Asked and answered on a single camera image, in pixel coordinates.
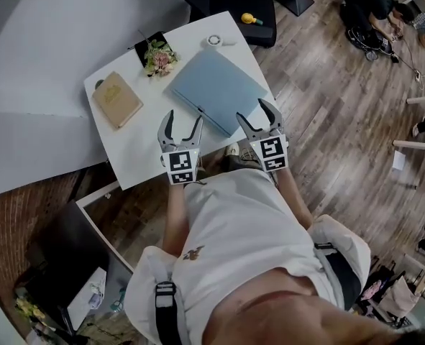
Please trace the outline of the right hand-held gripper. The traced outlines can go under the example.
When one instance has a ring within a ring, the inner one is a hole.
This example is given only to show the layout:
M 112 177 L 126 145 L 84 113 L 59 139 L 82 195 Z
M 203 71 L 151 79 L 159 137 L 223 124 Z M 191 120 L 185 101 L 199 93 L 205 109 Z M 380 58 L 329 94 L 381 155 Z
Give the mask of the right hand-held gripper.
M 288 166 L 288 140 L 283 133 L 283 116 L 270 102 L 259 98 L 260 107 L 270 122 L 269 131 L 255 129 L 239 112 L 236 118 L 265 172 Z

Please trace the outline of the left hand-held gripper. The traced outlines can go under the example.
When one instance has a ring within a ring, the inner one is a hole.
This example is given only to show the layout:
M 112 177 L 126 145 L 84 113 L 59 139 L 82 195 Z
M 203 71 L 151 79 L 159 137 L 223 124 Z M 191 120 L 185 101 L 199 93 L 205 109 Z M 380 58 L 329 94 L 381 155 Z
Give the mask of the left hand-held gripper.
M 170 110 L 157 132 L 160 144 L 162 164 L 166 169 L 171 185 L 183 185 L 196 182 L 203 118 L 199 116 L 193 125 L 191 134 L 176 144 L 172 138 L 174 110 Z

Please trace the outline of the light blue laptop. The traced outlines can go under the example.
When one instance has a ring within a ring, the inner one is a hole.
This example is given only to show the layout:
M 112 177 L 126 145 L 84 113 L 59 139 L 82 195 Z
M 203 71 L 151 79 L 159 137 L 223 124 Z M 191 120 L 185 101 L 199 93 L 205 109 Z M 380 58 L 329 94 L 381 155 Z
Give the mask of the light blue laptop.
M 225 137 L 239 128 L 236 113 L 249 116 L 267 95 L 253 78 L 213 49 L 198 52 L 168 88 Z

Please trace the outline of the person's right forearm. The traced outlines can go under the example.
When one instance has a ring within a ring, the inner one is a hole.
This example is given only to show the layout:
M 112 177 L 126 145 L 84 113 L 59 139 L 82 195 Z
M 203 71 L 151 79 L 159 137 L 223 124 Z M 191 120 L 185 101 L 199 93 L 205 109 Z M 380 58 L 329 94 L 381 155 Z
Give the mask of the person's right forearm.
M 313 225 L 314 217 L 305 204 L 290 169 L 288 167 L 279 169 L 275 174 L 280 194 L 288 204 L 299 224 L 302 225 L 305 230 L 309 230 Z

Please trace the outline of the person's left forearm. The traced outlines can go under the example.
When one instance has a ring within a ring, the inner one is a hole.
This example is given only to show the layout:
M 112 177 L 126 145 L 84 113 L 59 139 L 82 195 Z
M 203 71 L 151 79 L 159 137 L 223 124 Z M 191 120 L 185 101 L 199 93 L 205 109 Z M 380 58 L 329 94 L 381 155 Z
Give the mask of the person's left forearm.
M 188 209 L 184 186 L 170 185 L 162 250 L 174 257 L 181 256 L 188 234 Z

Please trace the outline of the white table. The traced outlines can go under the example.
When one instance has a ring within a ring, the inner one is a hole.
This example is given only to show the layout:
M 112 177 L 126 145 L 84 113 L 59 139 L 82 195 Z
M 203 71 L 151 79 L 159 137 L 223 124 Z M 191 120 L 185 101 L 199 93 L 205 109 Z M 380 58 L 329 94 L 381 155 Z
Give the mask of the white table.
M 84 81 L 101 142 L 123 190 L 165 172 L 160 161 L 161 149 L 157 131 L 169 111 L 174 112 L 175 140 L 180 141 L 190 135 L 198 115 L 190 106 L 176 99 L 168 86 L 185 64 L 203 48 L 204 40 L 211 35 L 233 41 L 232 46 L 219 47 L 218 51 L 267 91 L 264 97 L 266 101 L 275 102 L 255 56 L 227 11 L 165 33 L 168 43 L 180 57 L 174 70 L 165 77 L 148 78 L 137 53 L 134 50 L 126 51 Z M 96 83 L 112 72 L 120 74 L 143 103 L 142 108 L 120 129 L 115 129 L 109 123 L 93 99 Z

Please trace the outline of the tan notebook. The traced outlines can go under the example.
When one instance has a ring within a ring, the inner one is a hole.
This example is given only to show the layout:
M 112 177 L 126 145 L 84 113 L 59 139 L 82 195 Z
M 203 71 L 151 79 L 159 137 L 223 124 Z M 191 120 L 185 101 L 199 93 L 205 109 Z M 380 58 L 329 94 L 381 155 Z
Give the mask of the tan notebook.
M 103 80 L 93 92 L 93 99 L 115 129 L 122 128 L 143 107 L 143 102 L 116 72 Z

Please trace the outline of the pink flower bouquet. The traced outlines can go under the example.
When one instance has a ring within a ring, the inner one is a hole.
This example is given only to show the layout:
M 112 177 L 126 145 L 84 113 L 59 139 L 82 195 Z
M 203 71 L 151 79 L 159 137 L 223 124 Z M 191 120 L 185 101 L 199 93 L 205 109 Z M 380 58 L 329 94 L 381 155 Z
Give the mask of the pink flower bouquet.
M 179 61 L 179 57 L 167 42 L 151 40 L 147 42 L 144 60 L 144 69 L 149 77 L 163 77 L 173 70 L 175 64 Z

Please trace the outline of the black tray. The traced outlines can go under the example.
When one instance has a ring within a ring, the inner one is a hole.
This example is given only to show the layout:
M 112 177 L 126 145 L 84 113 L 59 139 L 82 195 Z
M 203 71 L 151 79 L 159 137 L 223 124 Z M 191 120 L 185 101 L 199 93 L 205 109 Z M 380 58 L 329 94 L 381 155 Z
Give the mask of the black tray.
M 148 42 L 152 42 L 153 40 L 166 42 L 163 31 L 158 31 L 155 34 L 150 35 L 147 39 L 143 39 L 143 41 L 138 42 L 134 45 L 134 50 L 137 53 L 138 58 L 141 61 L 143 67 L 147 64 L 147 58 L 145 57 L 145 53 L 148 50 Z

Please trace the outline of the person's white shirt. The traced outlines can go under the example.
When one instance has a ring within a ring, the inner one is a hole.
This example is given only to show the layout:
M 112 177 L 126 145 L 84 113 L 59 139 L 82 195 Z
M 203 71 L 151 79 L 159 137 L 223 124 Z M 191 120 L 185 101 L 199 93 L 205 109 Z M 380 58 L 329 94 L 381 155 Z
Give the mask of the person's white shirt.
M 162 281 L 175 286 L 178 332 L 190 345 L 201 345 L 209 317 L 225 297 L 275 268 L 307 277 L 321 298 L 345 310 L 363 291 L 369 246 L 331 216 L 305 230 L 264 172 L 226 172 L 185 192 L 190 231 L 181 256 L 145 248 L 124 299 L 128 319 L 152 343 L 160 344 L 155 288 Z

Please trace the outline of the black office chair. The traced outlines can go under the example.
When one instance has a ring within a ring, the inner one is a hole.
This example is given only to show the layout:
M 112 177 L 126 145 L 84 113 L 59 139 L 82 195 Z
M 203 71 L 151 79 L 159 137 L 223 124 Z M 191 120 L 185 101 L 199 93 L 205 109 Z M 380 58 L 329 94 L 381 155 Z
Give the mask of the black office chair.
M 277 29 L 273 0 L 184 0 L 190 6 L 190 22 L 222 12 L 229 12 L 250 45 L 272 47 Z M 244 24 L 241 16 L 250 13 L 262 20 L 263 26 Z

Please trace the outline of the black bag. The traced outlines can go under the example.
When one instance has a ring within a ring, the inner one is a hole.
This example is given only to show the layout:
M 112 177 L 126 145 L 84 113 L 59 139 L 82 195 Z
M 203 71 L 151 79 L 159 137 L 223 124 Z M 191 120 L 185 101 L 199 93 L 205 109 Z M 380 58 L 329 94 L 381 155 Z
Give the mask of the black bag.
M 367 45 L 364 41 L 364 34 L 355 27 L 346 31 L 347 39 L 358 49 L 365 53 L 368 61 L 373 62 L 378 59 L 378 54 L 391 57 L 394 54 L 391 43 L 379 32 L 375 33 L 377 41 L 375 45 Z

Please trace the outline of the white paper sheet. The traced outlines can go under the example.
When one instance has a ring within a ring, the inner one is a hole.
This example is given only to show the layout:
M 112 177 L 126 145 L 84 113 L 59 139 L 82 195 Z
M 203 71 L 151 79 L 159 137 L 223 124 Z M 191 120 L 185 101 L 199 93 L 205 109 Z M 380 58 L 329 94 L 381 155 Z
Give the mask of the white paper sheet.
M 405 164 L 406 164 L 406 156 L 402 152 L 395 150 L 393 155 L 392 168 L 395 170 L 402 171 L 405 167 Z

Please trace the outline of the teal glass object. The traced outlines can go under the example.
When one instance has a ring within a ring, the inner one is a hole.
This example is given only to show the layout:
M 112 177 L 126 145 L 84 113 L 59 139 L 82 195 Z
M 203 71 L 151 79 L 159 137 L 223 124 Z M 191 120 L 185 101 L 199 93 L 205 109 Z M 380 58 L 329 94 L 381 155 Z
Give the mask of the teal glass object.
M 119 290 L 119 297 L 111 304 L 111 310 L 113 312 L 118 313 L 123 311 L 125 293 L 126 293 L 125 287 Z

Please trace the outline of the person's neck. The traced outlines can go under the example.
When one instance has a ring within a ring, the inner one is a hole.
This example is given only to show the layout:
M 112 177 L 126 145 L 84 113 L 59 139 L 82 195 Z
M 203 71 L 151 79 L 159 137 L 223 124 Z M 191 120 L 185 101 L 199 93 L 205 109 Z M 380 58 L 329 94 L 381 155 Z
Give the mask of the person's neck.
M 307 277 L 272 269 L 212 311 L 202 345 L 395 345 L 401 333 L 320 298 Z

